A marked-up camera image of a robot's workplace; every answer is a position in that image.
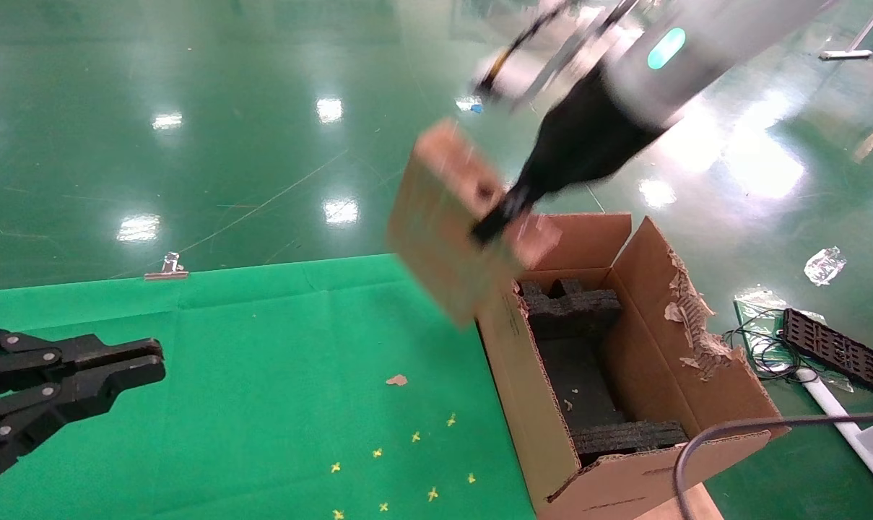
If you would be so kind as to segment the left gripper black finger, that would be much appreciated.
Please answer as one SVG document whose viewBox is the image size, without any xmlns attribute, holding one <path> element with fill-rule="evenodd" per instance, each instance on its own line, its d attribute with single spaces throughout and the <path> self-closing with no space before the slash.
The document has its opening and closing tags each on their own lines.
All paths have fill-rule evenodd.
<svg viewBox="0 0 873 520">
<path fill-rule="evenodd" d="M 109 345 L 94 334 L 49 340 L 0 329 L 0 394 L 61 383 L 98 368 L 125 376 L 127 388 L 162 381 L 162 345 L 153 338 Z"/>
<path fill-rule="evenodd" d="M 69 423 L 105 414 L 122 391 L 165 375 L 161 357 L 139 357 L 0 397 L 0 476 Z"/>
</svg>

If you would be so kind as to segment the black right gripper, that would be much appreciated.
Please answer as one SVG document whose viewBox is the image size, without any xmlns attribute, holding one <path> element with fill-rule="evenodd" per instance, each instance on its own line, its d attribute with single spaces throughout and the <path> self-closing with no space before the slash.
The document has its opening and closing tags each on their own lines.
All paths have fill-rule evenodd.
<svg viewBox="0 0 873 520">
<path fill-rule="evenodd" d="M 547 112 L 518 181 L 473 224 L 470 237 L 486 246 L 539 199 L 611 177 L 666 130 L 664 123 L 631 115 L 607 79 L 607 66 L 596 66 Z"/>
</svg>

